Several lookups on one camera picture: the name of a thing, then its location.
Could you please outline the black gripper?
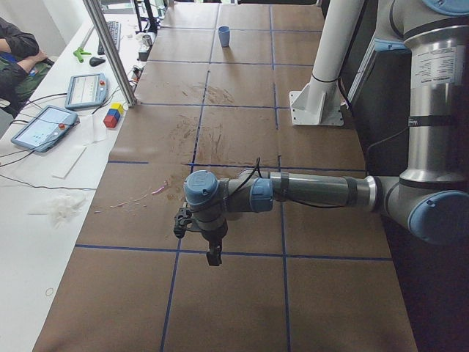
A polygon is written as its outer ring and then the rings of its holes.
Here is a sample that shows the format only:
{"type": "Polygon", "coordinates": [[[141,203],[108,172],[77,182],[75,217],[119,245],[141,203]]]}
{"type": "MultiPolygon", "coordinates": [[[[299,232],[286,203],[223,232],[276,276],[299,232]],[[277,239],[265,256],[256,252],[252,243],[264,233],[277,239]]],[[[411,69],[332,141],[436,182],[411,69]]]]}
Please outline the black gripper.
{"type": "Polygon", "coordinates": [[[200,221],[199,227],[202,230],[202,237],[209,243],[209,250],[206,252],[208,265],[221,265],[222,240],[227,234],[226,219],[216,219],[209,222],[200,221]]]}

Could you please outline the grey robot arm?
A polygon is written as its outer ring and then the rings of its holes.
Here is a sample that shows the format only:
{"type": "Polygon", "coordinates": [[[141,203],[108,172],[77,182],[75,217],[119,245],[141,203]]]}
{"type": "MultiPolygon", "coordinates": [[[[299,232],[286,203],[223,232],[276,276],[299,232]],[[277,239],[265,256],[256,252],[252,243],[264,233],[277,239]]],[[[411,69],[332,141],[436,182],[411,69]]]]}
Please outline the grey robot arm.
{"type": "Polygon", "coordinates": [[[468,236],[467,179],[457,150],[457,106],[468,72],[466,1],[380,1],[373,36],[376,51],[411,54],[407,168],[397,177],[328,177],[244,171],[218,179],[199,170],[186,177],[185,205],[174,234],[198,232],[208,243],[210,265],[221,264],[228,213],[261,213],[274,202],[313,208],[362,207],[377,211],[428,243],[468,236]]]}

